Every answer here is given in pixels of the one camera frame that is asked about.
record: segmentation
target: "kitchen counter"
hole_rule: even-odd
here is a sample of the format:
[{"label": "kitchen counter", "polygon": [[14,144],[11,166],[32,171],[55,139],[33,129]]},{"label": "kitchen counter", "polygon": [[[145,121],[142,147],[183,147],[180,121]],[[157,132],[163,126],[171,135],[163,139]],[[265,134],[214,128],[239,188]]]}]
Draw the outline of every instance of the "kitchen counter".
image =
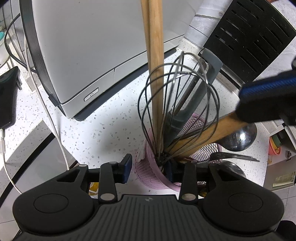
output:
[{"label": "kitchen counter", "polygon": [[[178,54],[180,51],[165,61],[172,62]],[[195,65],[192,59],[187,59],[186,64]],[[82,122],[67,119],[57,107],[53,106],[41,87],[41,94],[57,131],[60,133],[62,143],[79,163],[85,163],[89,168],[98,168],[106,162],[120,162],[127,153],[135,158],[144,140],[137,113],[137,101],[147,76],[148,72],[145,72],[136,78]],[[233,87],[220,75],[213,85],[221,101],[220,116],[233,111],[238,102],[238,97],[231,91]],[[16,173],[22,162],[48,135],[49,130],[46,125],[51,129],[36,93],[31,94],[25,84],[23,84],[23,90],[18,91],[16,115],[15,125],[5,131],[7,167],[11,175]],[[211,109],[210,116],[213,115],[214,109]],[[268,133],[261,123],[257,124],[257,128],[258,134],[255,142],[240,154],[253,156],[260,162],[238,159],[232,159],[232,161],[245,172],[249,180],[263,185],[267,165]],[[8,184],[8,179],[2,166],[0,167],[0,194],[2,194]],[[132,169],[128,185],[117,184],[117,188],[120,193],[129,194],[177,194],[172,190],[149,189],[138,180],[134,169]]]}]

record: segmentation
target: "black phone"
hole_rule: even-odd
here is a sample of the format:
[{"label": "black phone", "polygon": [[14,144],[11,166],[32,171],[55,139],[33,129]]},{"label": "black phone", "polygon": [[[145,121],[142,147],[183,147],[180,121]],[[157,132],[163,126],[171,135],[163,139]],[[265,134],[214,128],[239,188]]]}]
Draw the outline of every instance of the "black phone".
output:
[{"label": "black phone", "polygon": [[15,123],[17,73],[16,66],[0,76],[0,129],[6,129]]}]

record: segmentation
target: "wooden spoon handle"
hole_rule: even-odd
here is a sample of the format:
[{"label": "wooden spoon handle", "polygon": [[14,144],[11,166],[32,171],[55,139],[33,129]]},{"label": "wooden spoon handle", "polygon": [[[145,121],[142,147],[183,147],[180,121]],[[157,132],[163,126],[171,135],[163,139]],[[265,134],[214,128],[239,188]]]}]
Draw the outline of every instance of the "wooden spoon handle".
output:
[{"label": "wooden spoon handle", "polygon": [[230,135],[231,133],[241,129],[242,127],[246,126],[248,123],[241,121],[235,112],[231,112],[230,114],[224,116],[218,121],[218,126],[214,134],[209,138],[211,133],[214,131],[215,125],[210,126],[207,130],[205,130],[200,137],[197,139],[194,137],[180,140],[176,143],[176,145],[170,150],[170,146],[167,148],[167,151],[178,158],[190,156],[195,153],[198,149],[202,148],[205,145],[210,143],[215,143],[216,141],[220,140],[221,138]]},{"label": "wooden spoon handle", "polygon": [[[155,69],[164,63],[163,48],[163,6],[162,0],[149,0],[150,26],[150,68]],[[154,80],[163,75],[164,68],[158,68],[150,77]],[[163,86],[163,77],[150,85],[151,95],[154,95]],[[156,152],[162,152],[163,138],[161,123],[163,119],[163,89],[152,99],[152,123],[156,140]]]}]

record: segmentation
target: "white appliance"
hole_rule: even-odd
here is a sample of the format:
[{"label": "white appliance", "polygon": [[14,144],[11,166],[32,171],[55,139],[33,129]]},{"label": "white appliance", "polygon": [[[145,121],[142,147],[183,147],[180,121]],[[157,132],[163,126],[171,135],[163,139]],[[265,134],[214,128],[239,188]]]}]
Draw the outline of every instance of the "white appliance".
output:
[{"label": "white appliance", "polygon": [[[203,0],[163,0],[164,50],[177,46]],[[67,118],[147,63],[140,0],[20,0],[29,50]]]}]

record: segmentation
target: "round pad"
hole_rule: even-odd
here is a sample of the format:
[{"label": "round pad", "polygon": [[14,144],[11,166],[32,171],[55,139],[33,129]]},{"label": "round pad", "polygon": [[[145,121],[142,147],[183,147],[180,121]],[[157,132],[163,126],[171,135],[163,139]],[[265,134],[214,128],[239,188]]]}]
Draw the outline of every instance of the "round pad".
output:
[{"label": "round pad", "polygon": [[277,227],[284,205],[271,191],[249,181],[221,182],[203,201],[203,211],[220,228],[260,234]]},{"label": "round pad", "polygon": [[262,205],[262,199],[252,193],[236,193],[229,197],[229,205],[239,212],[255,212],[259,210]]},{"label": "round pad", "polygon": [[68,199],[60,194],[45,194],[36,198],[34,207],[42,213],[57,213],[68,206]]},{"label": "round pad", "polygon": [[93,214],[93,209],[92,198],[79,186],[55,182],[20,195],[12,211],[22,230],[55,235],[81,226]]}]

